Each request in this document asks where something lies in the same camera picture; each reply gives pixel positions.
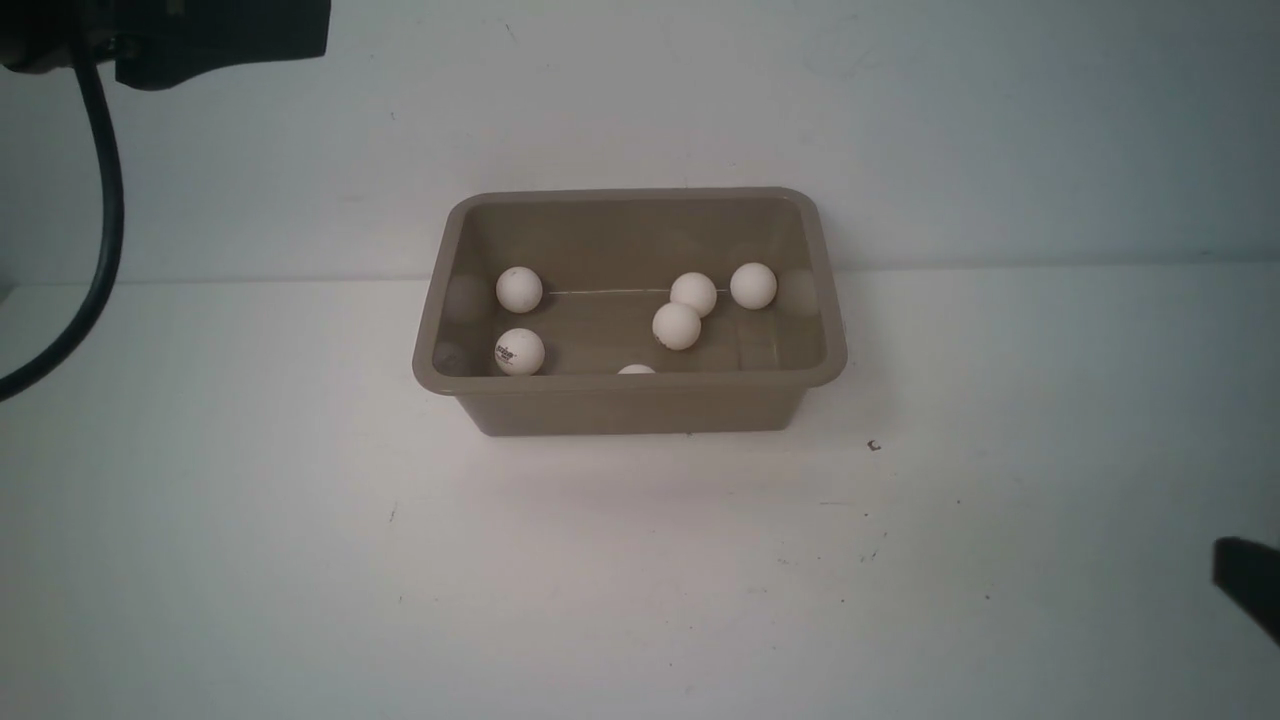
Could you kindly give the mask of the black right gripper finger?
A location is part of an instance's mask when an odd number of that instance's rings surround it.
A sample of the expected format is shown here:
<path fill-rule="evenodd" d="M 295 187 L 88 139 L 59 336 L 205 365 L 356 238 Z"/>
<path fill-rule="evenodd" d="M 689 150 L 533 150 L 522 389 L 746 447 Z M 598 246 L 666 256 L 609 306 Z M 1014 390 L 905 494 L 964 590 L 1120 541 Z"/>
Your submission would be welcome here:
<path fill-rule="evenodd" d="M 1212 583 L 1279 646 L 1277 547 L 1222 537 L 1212 551 Z"/>

